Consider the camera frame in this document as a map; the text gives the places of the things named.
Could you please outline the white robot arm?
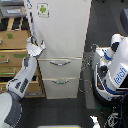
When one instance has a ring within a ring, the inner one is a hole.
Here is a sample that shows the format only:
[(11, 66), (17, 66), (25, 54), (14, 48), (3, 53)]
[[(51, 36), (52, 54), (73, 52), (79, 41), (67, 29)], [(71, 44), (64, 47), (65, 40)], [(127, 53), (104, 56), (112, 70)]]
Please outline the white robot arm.
[(7, 91), (0, 94), (0, 128), (14, 128), (21, 119), (20, 100), (31, 82), (37, 68), (37, 58), (46, 49), (45, 43), (33, 44), (32, 38), (26, 39), (28, 57), (22, 60), (22, 67), (7, 85)]

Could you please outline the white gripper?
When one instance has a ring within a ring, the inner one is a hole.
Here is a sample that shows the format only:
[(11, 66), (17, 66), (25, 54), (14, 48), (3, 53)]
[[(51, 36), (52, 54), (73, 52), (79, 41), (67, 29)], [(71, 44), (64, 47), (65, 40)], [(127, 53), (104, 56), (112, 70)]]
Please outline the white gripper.
[(39, 46), (34, 45), (32, 41), (32, 37), (27, 38), (27, 52), (32, 57), (38, 57), (41, 54), (42, 50), (46, 49), (45, 42), (44, 40), (42, 40), (40, 45), (40, 47), (42, 48), (41, 49)]

